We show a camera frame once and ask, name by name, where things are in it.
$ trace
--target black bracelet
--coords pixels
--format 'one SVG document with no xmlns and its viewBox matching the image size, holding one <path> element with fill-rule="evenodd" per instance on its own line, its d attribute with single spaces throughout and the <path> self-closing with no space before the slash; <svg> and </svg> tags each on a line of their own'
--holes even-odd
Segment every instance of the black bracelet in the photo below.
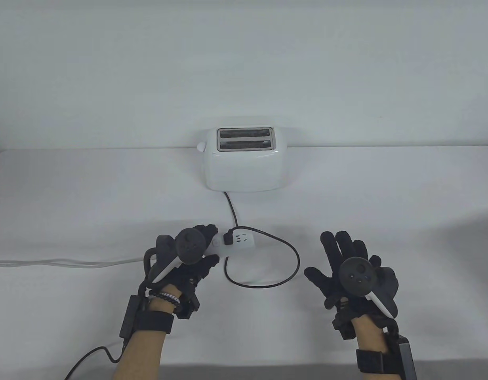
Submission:
<svg viewBox="0 0 488 380">
<path fill-rule="evenodd" d="M 167 302 L 170 302 L 172 305 L 174 305 L 175 307 L 178 307 L 181 302 L 179 301 L 179 299 L 177 297 L 175 297 L 174 295 L 171 295 L 171 294 L 168 294 L 168 293 L 164 293 L 164 292 L 161 292 L 161 293 L 156 293 L 156 292 L 150 292 L 149 293 L 149 296 L 153 296 L 153 297 L 156 297 L 156 298 L 160 298 L 164 301 L 167 301 Z"/>
</svg>

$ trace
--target hand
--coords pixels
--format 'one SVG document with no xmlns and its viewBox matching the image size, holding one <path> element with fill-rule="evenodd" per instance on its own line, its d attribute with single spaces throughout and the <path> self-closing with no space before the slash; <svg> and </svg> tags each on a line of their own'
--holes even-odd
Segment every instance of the hand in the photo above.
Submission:
<svg viewBox="0 0 488 380">
<path fill-rule="evenodd" d="M 209 244 L 211 244 L 213 237 L 215 234 L 217 234 L 217 228 L 213 224 L 209 224 L 207 226 L 195 226 L 194 229 L 198 230 L 203 236 L 201 239 L 202 242 L 205 242 L 203 249 L 206 249 Z M 171 237 L 166 237 L 166 239 L 173 242 Z M 151 250 L 149 250 L 149 256 L 158 250 L 158 242 L 156 245 L 156 248 L 151 248 Z M 217 255 L 209 255 L 200 259 L 194 264 L 181 264 L 178 268 L 173 268 L 163 279 L 161 279 L 161 281 L 157 283 L 152 283 L 152 280 L 154 277 L 156 277 L 156 275 L 154 274 L 154 271 L 149 271 L 149 280 L 146 281 L 146 286 L 150 289 L 166 290 L 166 287 L 168 287 L 168 289 L 174 290 L 175 294 L 173 294 L 171 291 L 167 293 L 179 297 L 179 300 L 181 301 L 181 305 L 177 307 L 175 314 L 179 318 L 188 319 L 193 311 L 197 311 L 200 306 L 200 303 L 195 296 L 195 289 L 198 283 L 202 278 L 207 277 L 210 269 L 218 262 L 219 257 Z"/>
<path fill-rule="evenodd" d="M 393 313 L 395 317 L 397 315 L 397 306 L 393 298 L 397 293 L 398 281 L 394 271 L 391 268 L 382 268 L 381 259 L 376 255 L 373 255 L 368 260 L 367 248 L 364 242 L 361 240 L 352 242 L 346 231 L 340 231 L 336 236 L 331 232 L 325 231 L 320 236 L 320 240 L 332 268 L 332 277 L 326 277 L 313 267 L 306 268 L 304 275 L 325 295 L 326 309 L 336 306 L 337 314 L 332 322 L 334 328 L 340 331 L 344 339 L 353 339 L 355 338 L 355 330 L 351 320 L 364 314 L 369 314 L 378 327 L 388 326 L 391 319 L 385 317 L 374 302 L 367 300 L 364 296 L 356 296 L 344 288 L 339 277 L 339 270 L 341 265 L 351 257 L 360 257 L 367 260 L 372 266 L 371 271 L 374 268 L 377 278 L 372 291 L 387 300 L 387 308 L 392 311 L 395 310 Z"/>
</svg>

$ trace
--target wrist strap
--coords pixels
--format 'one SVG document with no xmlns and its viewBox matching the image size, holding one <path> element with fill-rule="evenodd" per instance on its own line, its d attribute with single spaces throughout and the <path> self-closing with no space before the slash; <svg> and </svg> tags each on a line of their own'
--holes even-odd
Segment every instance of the wrist strap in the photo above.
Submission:
<svg viewBox="0 0 488 380">
<path fill-rule="evenodd" d="M 170 334 L 173 314 L 165 312 L 139 311 L 135 317 L 135 331 L 164 331 Z"/>
<path fill-rule="evenodd" d="M 363 373 L 401 374 L 401 360 L 389 353 L 356 350 L 356 363 Z"/>
</svg>

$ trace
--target white table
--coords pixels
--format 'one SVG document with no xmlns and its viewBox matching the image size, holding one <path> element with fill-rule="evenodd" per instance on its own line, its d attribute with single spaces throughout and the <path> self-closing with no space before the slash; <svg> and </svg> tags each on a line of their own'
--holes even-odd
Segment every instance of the white table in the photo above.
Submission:
<svg viewBox="0 0 488 380">
<path fill-rule="evenodd" d="M 231 194 L 239 221 L 288 239 L 302 269 L 327 274 L 320 233 L 349 231 L 396 270 L 398 323 L 416 360 L 488 357 L 488 147 L 291 148 L 289 158 L 285 188 Z M 186 149 L 0 154 L 0 259 L 140 257 L 159 234 L 198 223 L 230 228 L 226 200 L 204 187 L 199 159 Z M 287 277 L 293 253 L 257 240 L 262 248 L 234 259 L 230 275 Z M 0 268 L 0 380 L 63 378 L 101 344 L 117 354 L 142 276 L 140 263 Z M 249 290 L 226 282 L 220 265 L 197 295 L 201 308 L 175 321 L 163 363 L 355 360 L 355 343 L 332 329 L 333 312 L 302 274 Z"/>
</svg>

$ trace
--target glove finger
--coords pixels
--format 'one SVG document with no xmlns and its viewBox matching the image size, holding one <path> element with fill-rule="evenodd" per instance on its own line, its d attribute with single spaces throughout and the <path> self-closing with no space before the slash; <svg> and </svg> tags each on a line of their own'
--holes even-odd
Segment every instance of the glove finger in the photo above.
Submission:
<svg viewBox="0 0 488 380">
<path fill-rule="evenodd" d="M 372 266 L 374 266 L 374 268 L 379 268 L 381 266 L 381 257 L 372 255 L 369 262 Z"/>
<path fill-rule="evenodd" d="M 218 255 L 209 255 L 201 259 L 196 264 L 189 266 L 189 271 L 195 274 L 198 279 L 207 277 L 212 267 L 219 263 Z"/>
<path fill-rule="evenodd" d="M 367 248 L 362 240 L 355 240 L 353 242 L 353 247 L 355 248 L 356 255 L 367 260 Z"/>
<path fill-rule="evenodd" d="M 320 289 L 325 297 L 329 297 L 334 291 L 334 279 L 327 277 L 317 268 L 310 266 L 304 270 L 304 275 L 311 281 L 318 289 Z"/>
<path fill-rule="evenodd" d="M 215 234 L 217 234 L 217 227 L 214 224 L 208 224 L 204 226 L 203 224 L 199 224 L 198 226 L 193 227 L 196 230 L 199 230 L 204 238 L 206 239 L 206 248 L 211 244 L 211 241 Z"/>
<path fill-rule="evenodd" d="M 336 303 L 340 301 L 341 297 L 342 294 L 340 294 L 339 292 L 331 294 L 330 297 L 327 297 L 327 299 L 325 300 L 325 309 L 330 310 L 331 308 L 333 308 Z"/>
<path fill-rule="evenodd" d="M 330 231 L 325 231 L 320 236 L 320 241 L 322 242 L 323 248 L 325 248 L 325 253 L 327 254 L 333 276 L 335 277 L 343 262 L 341 252 L 337 246 L 336 238 Z"/>
<path fill-rule="evenodd" d="M 399 282 L 394 270 L 387 267 L 377 268 L 376 274 L 378 275 L 378 284 L 380 284 L 380 286 L 384 288 L 392 298 L 394 298 L 399 288 Z"/>
<path fill-rule="evenodd" d="M 353 246 L 350 235 L 346 231 L 336 233 L 336 241 L 341 249 L 343 260 L 356 256 L 355 247 Z"/>
</svg>

